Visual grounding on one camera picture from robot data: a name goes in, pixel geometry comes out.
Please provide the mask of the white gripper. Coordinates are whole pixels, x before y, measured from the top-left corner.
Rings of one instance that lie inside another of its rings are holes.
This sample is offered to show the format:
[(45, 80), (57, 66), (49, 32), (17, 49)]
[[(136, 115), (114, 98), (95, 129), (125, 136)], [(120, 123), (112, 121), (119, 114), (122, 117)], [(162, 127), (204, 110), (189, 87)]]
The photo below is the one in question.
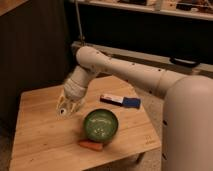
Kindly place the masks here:
[[(84, 100), (82, 98), (85, 96), (87, 89), (78, 85), (72, 79), (67, 79), (64, 82), (63, 89), (65, 97), (71, 101), (69, 104), (69, 114), (72, 115), (84, 105)], [(56, 107), (58, 112), (64, 112), (66, 110), (65, 97), (60, 96), (58, 99)]]

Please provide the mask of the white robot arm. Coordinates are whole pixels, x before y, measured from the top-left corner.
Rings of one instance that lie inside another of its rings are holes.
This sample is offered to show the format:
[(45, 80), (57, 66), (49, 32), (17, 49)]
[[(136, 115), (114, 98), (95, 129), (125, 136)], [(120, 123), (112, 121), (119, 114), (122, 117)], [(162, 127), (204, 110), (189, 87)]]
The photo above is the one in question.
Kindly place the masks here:
[(164, 101), (162, 171), (213, 171), (213, 79), (111, 58), (82, 46), (77, 66), (63, 83), (56, 111), (78, 110), (100, 73), (116, 76)]

